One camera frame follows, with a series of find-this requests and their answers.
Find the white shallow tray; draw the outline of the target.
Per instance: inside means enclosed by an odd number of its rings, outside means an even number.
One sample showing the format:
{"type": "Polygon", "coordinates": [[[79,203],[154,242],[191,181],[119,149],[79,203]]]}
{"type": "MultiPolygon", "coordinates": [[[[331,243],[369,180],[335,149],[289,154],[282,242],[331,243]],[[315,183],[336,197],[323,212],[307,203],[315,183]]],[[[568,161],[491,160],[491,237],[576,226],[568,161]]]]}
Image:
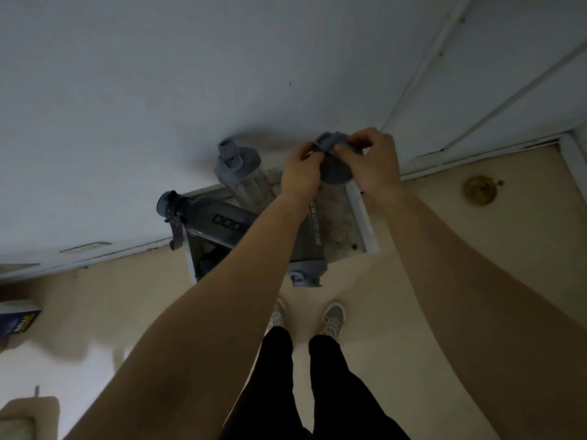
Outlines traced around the white shallow tray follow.
{"type": "MultiPolygon", "coordinates": [[[[281,193],[282,168],[268,169],[268,179],[274,192],[281,193]]],[[[211,196],[225,202],[238,205],[224,185],[215,185],[183,193],[196,199],[199,196],[211,196]]],[[[315,198],[315,207],[319,218],[320,235],[325,249],[327,263],[352,258],[363,253],[379,251],[375,231],[371,225],[363,194],[354,181],[346,185],[321,184],[315,198]]],[[[183,230],[188,272],[192,284],[197,283],[196,266],[205,252],[214,247],[195,235],[183,230]]]]}

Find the person's right forearm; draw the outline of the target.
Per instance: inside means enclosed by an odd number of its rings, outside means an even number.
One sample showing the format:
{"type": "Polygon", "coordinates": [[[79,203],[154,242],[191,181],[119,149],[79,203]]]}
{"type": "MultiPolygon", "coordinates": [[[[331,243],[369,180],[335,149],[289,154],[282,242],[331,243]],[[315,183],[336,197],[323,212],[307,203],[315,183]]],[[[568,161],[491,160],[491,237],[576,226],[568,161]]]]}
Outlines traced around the person's right forearm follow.
{"type": "Polygon", "coordinates": [[[361,190],[385,218],[439,347],[500,438],[587,440],[587,329],[402,184],[361,190]]]}

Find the black trousers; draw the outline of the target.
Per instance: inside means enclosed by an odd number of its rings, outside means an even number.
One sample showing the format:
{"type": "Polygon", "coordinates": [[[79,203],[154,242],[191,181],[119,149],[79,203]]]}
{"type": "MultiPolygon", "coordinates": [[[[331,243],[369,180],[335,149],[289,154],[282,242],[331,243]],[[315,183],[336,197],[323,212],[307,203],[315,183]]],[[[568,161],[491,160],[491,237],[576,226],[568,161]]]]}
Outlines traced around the black trousers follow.
{"type": "Polygon", "coordinates": [[[292,352],[290,333],[271,328],[218,440],[410,440],[328,335],[309,341],[314,424],[306,429],[293,394],[292,352]]]}

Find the person's left grey shoe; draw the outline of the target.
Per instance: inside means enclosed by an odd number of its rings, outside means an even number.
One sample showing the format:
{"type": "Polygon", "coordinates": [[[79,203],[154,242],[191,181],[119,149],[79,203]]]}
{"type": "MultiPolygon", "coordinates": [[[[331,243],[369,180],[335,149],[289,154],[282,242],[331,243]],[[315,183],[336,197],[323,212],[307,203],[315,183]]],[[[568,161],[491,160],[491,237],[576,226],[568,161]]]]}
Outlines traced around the person's left grey shoe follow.
{"type": "Polygon", "coordinates": [[[283,301],[283,299],[281,297],[278,297],[276,299],[274,308],[272,310],[270,319],[269,319],[269,323],[267,325],[267,329],[265,331],[265,335],[268,334],[268,332],[270,330],[272,330],[275,327],[281,327],[284,328],[285,330],[288,329],[288,312],[287,312],[287,306],[285,304],[285,302],[283,301]]]}

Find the person's left hand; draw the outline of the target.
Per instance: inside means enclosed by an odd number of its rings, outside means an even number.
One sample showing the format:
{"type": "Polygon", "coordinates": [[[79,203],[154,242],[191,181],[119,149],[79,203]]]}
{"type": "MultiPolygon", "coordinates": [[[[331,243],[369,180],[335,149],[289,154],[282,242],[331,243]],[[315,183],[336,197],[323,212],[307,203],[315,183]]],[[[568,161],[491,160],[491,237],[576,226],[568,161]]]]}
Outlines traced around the person's left hand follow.
{"type": "Polygon", "coordinates": [[[288,157],[281,177],[281,196],[307,207],[318,192],[320,176],[308,166],[313,142],[309,141],[296,148],[288,157]]]}

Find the person's right hand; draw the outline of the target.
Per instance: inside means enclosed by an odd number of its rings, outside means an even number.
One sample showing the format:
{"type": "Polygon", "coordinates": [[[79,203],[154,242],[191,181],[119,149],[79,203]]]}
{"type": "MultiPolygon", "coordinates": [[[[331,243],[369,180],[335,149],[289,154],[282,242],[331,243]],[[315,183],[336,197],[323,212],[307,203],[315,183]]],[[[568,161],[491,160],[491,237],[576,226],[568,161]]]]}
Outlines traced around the person's right hand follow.
{"type": "Polygon", "coordinates": [[[359,189],[377,202],[388,202],[403,190],[394,140],[370,127],[348,138],[350,145],[363,146],[363,174],[353,175],[359,189]]]}

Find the grey bottle lid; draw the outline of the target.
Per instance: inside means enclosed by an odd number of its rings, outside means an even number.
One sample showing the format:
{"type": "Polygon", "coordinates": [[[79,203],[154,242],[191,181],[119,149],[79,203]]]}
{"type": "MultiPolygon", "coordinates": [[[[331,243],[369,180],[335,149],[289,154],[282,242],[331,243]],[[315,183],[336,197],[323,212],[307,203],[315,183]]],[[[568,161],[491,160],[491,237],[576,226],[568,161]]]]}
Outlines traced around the grey bottle lid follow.
{"type": "Polygon", "coordinates": [[[353,180],[352,171],[349,166],[342,162],[334,151],[334,148],[341,144],[349,148],[355,154],[363,155],[361,149],[349,144],[349,135],[342,132],[324,132],[313,142],[313,153],[324,153],[320,163],[320,180],[329,185],[345,185],[353,180]]]}

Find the clear bottle with grey lid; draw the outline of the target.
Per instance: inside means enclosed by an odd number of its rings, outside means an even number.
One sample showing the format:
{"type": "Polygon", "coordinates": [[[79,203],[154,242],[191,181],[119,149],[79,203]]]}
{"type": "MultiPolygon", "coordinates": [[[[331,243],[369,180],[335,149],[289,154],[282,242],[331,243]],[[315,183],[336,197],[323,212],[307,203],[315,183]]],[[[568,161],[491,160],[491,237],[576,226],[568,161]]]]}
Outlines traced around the clear bottle with grey lid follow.
{"type": "Polygon", "coordinates": [[[234,138],[222,140],[217,148],[214,167],[217,179],[228,188],[240,207],[261,214],[276,194],[262,168],[259,153],[254,148],[238,145],[234,138]]]}

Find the person's grey shoe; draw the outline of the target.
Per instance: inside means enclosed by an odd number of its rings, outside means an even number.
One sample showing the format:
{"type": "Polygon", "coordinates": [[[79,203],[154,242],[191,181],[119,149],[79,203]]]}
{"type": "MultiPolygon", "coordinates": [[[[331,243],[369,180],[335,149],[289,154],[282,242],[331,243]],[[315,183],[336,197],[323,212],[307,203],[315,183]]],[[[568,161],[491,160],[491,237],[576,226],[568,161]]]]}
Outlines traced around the person's grey shoe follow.
{"type": "Polygon", "coordinates": [[[283,299],[281,297],[278,297],[276,299],[274,308],[272,310],[270,319],[269,319],[269,323],[267,325],[267,329],[265,331],[265,335],[268,334],[268,332],[270,330],[272,330],[275,327],[281,327],[284,328],[285,330],[288,329],[288,312],[287,312],[287,306],[285,304],[285,302],[283,301],[283,299]]]}
{"type": "Polygon", "coordinates": [[[346,309],[342,303],[330,303],[323,312],[319,323],[318,335],[328,336],[339,341],[346,323],[346,309]]]}

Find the brass floor drain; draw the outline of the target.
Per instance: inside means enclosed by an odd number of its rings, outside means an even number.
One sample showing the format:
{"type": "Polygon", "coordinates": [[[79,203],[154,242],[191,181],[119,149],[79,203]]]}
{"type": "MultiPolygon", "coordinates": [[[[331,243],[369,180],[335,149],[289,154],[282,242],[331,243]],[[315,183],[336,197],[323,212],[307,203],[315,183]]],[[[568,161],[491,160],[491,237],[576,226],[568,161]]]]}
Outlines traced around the brass floor drain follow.
{"type": "Polygon", "coordinates": [[[470,205],[481,207],[494,202],[498,195],[498,189],[504,184],[503,180],[496,181],[485,176],[475,176],[464,182],[462,192],[470,205]]]}

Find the person's left forearm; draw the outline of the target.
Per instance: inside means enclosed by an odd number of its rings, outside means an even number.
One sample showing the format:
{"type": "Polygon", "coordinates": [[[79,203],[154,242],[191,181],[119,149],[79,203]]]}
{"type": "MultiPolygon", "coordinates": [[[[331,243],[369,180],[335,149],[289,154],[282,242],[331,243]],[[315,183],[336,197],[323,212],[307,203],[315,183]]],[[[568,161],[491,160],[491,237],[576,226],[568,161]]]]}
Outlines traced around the person's left forearm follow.
{"type": "Polygon", "coordinates": [[[64,440],[216,440],[253,367],[309,203],[283,191],[157,317],[64,440]]]}

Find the grey printed bottle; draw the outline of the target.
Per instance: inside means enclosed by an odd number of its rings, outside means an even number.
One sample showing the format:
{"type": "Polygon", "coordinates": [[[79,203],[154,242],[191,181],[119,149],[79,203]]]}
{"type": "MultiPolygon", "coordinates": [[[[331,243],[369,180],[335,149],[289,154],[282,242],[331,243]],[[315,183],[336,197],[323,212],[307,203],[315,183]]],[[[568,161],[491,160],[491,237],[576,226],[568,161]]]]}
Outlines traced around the grey printed bottle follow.
{"type": "Polygon", "coordinates": [[[320,236],[319,216],[314,200],[301,223],[288,264],[287,275],[295,288],[319,288],[327,272],[327,260],[320,236]]]}

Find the person's right grey shoe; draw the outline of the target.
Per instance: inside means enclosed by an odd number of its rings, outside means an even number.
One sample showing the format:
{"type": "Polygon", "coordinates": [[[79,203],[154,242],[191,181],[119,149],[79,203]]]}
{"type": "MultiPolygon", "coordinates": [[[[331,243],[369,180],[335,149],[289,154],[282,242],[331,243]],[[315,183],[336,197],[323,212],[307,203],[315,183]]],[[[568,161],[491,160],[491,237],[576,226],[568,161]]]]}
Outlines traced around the person's right grey shoe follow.
{"type": "Polygon", "coordinates": [[[346,323],[346,309],[342,303],[330,303],[323,312],[319,323],[318,335],[328,336],[339,341],[346,323]]]}

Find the white door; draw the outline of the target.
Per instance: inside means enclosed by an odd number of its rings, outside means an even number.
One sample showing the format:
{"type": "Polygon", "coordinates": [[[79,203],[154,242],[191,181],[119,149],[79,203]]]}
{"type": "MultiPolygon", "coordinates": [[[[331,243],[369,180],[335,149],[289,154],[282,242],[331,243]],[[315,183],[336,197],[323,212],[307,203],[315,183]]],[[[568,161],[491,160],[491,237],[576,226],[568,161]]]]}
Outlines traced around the white door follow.
{"type": "Polygon", "coordinates": [[[587,0],[457,0],[383,131],[401,174],[587,123],[587,0]]]}

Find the blue cardboard box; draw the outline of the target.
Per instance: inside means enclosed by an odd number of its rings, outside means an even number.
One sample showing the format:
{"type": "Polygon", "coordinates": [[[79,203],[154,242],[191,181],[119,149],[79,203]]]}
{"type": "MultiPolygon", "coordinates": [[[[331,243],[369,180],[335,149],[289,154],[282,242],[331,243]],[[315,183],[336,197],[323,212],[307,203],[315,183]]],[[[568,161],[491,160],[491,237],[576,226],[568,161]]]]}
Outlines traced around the blue cardboard box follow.
{"type": "Polygon", "coordinates": [[[42,309],[31,300],[0,302],[0,340],[26,332],[42,309]]]}

